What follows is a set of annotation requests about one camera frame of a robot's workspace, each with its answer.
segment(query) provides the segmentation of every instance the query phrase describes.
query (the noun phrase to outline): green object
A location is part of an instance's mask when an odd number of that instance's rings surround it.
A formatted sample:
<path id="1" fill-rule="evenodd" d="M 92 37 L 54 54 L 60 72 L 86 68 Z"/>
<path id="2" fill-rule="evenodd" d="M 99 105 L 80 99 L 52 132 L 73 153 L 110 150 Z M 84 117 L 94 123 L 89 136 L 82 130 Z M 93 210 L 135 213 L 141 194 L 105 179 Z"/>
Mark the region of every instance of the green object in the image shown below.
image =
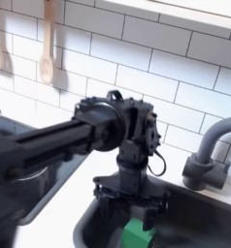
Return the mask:
<path id="1" fill-rule="evenodd" d="M 138 219 L 131 219 L 125 226 L 122 238 L 122 248 L 148 248 L 153 237 L 153 230 L 144 232 L 143 222 Z"/>

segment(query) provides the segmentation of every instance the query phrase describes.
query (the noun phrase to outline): black cable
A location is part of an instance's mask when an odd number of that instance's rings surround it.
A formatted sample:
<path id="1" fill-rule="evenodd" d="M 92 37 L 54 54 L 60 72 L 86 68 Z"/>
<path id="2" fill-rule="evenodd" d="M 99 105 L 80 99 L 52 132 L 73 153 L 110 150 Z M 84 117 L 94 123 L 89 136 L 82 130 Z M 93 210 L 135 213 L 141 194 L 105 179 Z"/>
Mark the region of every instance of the black cable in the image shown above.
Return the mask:
<path id="1" fill-rule="evenodd" d="M 164 163 L 164 169 L 163 169 L 162 173 L 160 173 L 160 174 L 155 174 L 155 173 L 153 173 L 153 171 L 151 170 L 150 166 L 148 166 L 148 168 L 149 168 L 150 172 L 151 172 L 153 175 L 155 175 L 155 176 L 161 176 L 161 175 L 163 175 L 163 174 L 166 172 L 166 161 L 165 161 L 165 159 L 162 157 L 162 155 L 161 155 L 158 151 L 154 151 L 154 153 L 163 161 L 163 163 Z"/>

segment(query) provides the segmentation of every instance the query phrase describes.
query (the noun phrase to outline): white backsplash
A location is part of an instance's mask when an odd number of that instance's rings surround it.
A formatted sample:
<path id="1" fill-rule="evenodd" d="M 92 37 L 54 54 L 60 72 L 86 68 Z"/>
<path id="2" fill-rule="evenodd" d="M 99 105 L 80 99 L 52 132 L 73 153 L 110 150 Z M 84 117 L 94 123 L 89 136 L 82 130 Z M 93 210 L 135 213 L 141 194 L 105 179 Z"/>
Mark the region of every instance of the white backsplash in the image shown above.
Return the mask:
<path id="1" fill-rule="evenodd" d="M 42 128 L 69 120 L 81 98 L 119 89 L 154 105 L 161 150 L 176 156 L 167 174 L 181 178 L 184 159 L 205 132 L 231 116 L 231 30 L 102 0 L 55 5 L 57 70 L 54 83 L 45 85 L 38 64 L 44 1 L 0 0 L 4 115 Z M 220 139 L 213 158 L 231 161 L 231 134 Z"/>

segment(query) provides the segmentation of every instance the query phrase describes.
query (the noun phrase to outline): kitchen sink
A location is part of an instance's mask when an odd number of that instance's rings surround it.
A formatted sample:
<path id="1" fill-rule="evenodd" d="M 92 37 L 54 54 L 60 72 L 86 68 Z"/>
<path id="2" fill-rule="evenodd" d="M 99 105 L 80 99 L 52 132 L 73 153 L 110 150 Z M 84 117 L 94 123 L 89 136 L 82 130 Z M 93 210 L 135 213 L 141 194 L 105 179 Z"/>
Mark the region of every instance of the kitchen sink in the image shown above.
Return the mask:
<path id="1" fill-rule="evenodd" d="M 149 176 L 171 192 L 168 212 L 155 222 L 154 248 L 231 248 L 231 205 Z M 95 200 L 74 230 L 79 248 L 116 248 L 130 216 L 143 219 L 141 210 L 117 209 L 109 220 L 102 218 Z"/>

